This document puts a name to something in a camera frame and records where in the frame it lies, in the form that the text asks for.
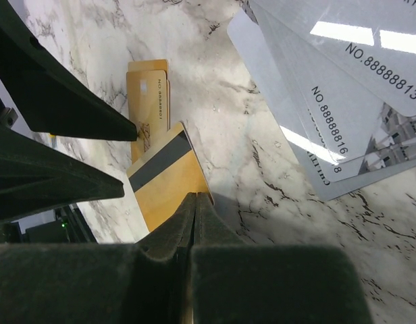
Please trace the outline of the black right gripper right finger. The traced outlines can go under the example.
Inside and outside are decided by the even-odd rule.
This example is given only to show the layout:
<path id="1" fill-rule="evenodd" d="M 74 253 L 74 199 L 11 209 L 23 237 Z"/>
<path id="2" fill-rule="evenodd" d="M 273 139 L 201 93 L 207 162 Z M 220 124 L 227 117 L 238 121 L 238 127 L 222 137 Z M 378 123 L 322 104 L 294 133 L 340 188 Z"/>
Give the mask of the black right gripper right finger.
<path id="1" fill-rule="evenodd" d="M 191 249 L 195 323 L 371 323 L 359 276 L 338 248 L 250 245 L 198 193 Z"/>

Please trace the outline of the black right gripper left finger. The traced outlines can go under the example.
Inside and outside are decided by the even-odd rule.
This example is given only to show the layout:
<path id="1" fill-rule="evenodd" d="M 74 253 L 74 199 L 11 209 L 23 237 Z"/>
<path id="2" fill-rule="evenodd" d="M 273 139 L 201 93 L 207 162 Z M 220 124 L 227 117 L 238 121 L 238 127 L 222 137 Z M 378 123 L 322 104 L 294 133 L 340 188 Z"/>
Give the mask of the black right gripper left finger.
<path id="1" fill-rule="evenodd" d="M 0 323 L 189 323 L 197 196 L 135 244 L 0 244 Z"/>

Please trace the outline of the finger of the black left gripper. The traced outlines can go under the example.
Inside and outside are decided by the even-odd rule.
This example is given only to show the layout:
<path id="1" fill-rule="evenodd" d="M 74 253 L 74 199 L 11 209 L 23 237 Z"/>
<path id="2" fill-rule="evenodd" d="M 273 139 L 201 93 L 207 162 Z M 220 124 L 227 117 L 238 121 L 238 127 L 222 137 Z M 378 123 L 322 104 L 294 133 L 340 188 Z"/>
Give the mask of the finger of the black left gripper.
<path id="1" fill-rule="evenodd" d="M 0 124 L 0 221 L 123 196 L 120 180 Z"/>
<path id="2" fill-rule="evenodd" d="M 58 136 L 132 141 L 136 126 L 93 94 L 0 1 L 0 79 L 29 128 Z"/>

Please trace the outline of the gold card with magnetic stripe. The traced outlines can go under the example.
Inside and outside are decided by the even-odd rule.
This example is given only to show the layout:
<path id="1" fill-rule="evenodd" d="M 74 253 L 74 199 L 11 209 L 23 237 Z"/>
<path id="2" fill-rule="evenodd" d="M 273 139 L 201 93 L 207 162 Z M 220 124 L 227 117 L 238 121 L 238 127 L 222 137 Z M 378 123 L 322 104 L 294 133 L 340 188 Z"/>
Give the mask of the gold card with magnetic stripe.
<path id="1" fill-rule="evenodd" d="M 149 232 L 167 221 L 189 192 L 214 199 L 183 123 L 178 122 L 126 171 Z"/>

